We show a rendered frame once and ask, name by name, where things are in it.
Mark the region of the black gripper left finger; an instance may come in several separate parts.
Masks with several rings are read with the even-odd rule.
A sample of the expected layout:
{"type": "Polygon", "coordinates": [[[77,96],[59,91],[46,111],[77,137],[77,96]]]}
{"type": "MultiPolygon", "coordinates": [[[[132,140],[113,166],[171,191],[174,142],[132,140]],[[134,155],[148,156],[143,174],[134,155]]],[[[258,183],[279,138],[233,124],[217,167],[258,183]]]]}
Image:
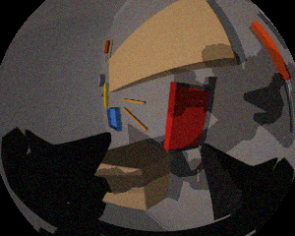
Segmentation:
{"type": "Polygon", "coordinates": [[[96,134],[61,145],[51,145],[30,130],[25,130],[25,135],[30,152],[44,162],[70,204],[80,207],[93,174],[111,146],[111,134],[96,134]]]}

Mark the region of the tan wooden panel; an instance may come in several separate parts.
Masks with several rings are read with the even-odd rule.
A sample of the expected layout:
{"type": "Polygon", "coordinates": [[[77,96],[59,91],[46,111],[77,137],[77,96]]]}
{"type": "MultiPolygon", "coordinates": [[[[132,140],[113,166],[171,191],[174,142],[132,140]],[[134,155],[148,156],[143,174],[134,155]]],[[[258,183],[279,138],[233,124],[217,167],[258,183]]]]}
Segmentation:
{"type": "Polygon", "coordinates": [[[238,66],[234,48],[207,0],[178,0],[128,36],[109,63],[109,91],[210,67],[238,66]]]}

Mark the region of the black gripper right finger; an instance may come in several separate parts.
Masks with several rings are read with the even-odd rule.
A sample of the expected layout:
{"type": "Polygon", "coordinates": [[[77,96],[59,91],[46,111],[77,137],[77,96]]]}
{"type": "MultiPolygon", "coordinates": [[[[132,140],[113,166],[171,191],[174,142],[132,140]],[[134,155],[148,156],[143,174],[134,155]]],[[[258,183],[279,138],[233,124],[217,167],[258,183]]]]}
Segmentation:
{"type": "Polygon", "coordinates": [[[253,190],[261,177],[277,164],[277,157],[262,162],[261,165],[247,165],[222,150],[207,143],[200,150],[203,169],[206,171],[207,187],[210,191],[214,220],[230,215],[230,210],[238,205],[253,190]]]}

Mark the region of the orange-handled awl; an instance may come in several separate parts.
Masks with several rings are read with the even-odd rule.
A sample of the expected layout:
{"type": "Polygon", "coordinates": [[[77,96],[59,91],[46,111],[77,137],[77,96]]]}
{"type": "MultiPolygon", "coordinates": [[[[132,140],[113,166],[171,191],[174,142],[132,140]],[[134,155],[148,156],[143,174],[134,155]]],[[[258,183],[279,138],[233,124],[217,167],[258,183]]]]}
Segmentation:
{"type": "Polygon", "coordinates": [[[276,67],[278,76],[280,76],[281,81],[286,82],[286,85],[288,86],[289,99],[290,99],[290,103],[292,103],[292,118],[293,118],[292,137],[294,137],[293,99],[292,99],[292,91],[290,91],[289,84],[288,84],[288,80],[292,78],[290,78],[290,74],[288,72],[288,68],[286,68],[284,58],[282,58],[280,51],[278,51],[276,44],[274,44],[273,39],[270,38],[270,36],[268,35],[268,32],[266,32],[266,29],[263,28],[262,25],[258,23],[258,21],[254,21],[251,24],[251,29],[253,29],[253,31],[257,33],[257,36],[261,39],[262,43],[265,45],[266,50],[268,50],[269,56],[272,56],[274,67],[276,67]]]}
{"type": "Polygon", "coordinates": [[[111,40],[105,40],[105,46],[104,46],[104,54],[105,55],[108,54],[109,42],[111,42],[111,40]]]}

